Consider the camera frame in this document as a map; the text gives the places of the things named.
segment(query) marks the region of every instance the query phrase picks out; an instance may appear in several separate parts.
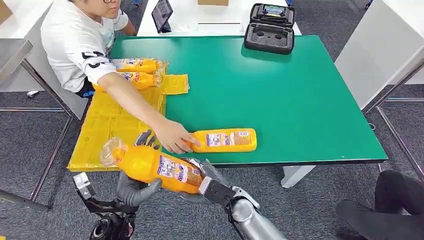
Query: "yellow bottle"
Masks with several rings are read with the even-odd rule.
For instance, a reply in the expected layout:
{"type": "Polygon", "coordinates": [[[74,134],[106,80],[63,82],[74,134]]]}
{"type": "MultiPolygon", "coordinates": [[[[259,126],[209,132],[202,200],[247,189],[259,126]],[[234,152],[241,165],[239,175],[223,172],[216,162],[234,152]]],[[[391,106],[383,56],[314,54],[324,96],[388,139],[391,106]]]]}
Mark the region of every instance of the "yellow bottle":
{"type": "Polygon", "coordinates": [[[143,72],[152,74],[154,71],[164,72],[162,69],[166,66],[164,61],[150,58],[111,59],[110,62],[115,65],[117,72],[143,72]]]}
{"type": "MultiPolygon", "coordinates": [[[[153,74],[147,74],[145,72],[118,72],[118,74],[130,82],[137,90],[160,87],[162,82],[162,77],[157,71],[153,74]]],[[[106,92],[100,85],[93,84],[93,87],[98,92],[106,92]]]]}
{"type": "Polygon", "coordinates": [[[201,146],[190,143],[196,153],[251,152],[257,146],[253,128],[203,130],[192,135],[201,143],[201,146]]]}
{"type": "Polygon", "coordinates": [[[128,177],[144,183],[160,178],[162,187],[173,192],[197,194],[203,181],[196,166],[150,146],[126,146],[118,137],[106,142],[100,161],[105,166],[116,165],[128,177]]]}

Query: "table edge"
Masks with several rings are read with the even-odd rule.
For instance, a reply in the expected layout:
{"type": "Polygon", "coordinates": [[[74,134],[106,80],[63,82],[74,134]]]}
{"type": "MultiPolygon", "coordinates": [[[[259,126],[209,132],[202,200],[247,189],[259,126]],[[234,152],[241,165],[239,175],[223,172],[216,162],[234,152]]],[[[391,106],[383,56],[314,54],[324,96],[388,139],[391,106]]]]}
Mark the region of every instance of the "table edge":
{"type": "Polygon", "coordinates": [[[271,168],[286,166],[311,166],[311,165],[347,165],[347,164],[381,164],[389,159],[356,159],[335,161],[302,161],[302,162],[272,162],[272,163],[212,163],[217,168],[271,168]]]}

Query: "cardboard box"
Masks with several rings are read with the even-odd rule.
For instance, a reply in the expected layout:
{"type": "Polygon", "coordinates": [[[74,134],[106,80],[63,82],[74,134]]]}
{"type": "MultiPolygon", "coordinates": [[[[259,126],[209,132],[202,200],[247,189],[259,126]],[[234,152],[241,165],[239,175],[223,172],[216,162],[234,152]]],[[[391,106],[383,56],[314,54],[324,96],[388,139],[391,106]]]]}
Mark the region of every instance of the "cardboard box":
{"type": "Polygon", "coordinates": [[[198,5],[228,6],[229,0],[197,0],[198,5]]]}
{"type": "Polygon", "coordinates": [[[8,8],[3,0],[0,0],[0,24],[12,15],[12,11],[8,8]]]}

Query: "metal robot forearm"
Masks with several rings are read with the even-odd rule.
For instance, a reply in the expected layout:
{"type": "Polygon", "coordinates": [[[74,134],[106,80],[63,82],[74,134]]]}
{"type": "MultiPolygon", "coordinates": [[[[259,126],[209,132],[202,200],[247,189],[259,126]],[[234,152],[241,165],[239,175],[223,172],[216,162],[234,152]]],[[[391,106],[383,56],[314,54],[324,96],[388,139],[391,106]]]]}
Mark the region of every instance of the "metal robot forearm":
{"type": "Polygon", "coordinates": [[[231,209],[232,217],[249,240],[287,240],[266,217],[245,199],[239,199],[231,209]]]}

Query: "white t-shirt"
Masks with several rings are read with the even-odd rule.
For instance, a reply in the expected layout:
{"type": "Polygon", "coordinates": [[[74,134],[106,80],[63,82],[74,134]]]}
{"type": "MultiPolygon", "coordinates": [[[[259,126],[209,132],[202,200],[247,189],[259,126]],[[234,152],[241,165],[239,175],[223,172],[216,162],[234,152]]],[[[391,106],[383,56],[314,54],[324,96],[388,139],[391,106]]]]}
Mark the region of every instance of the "white t-shirt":
{"type": "Polygon", "coordinates": [[[116,72],[108,53],[114,31],[127,24],[128,16],[121,10],[116,19],[103,17],[100,24],[72,2],[54,0],[41,26],[41,41],[62,88],[76,93],[86,76],[96,85],[104,75],[116,72]]]}

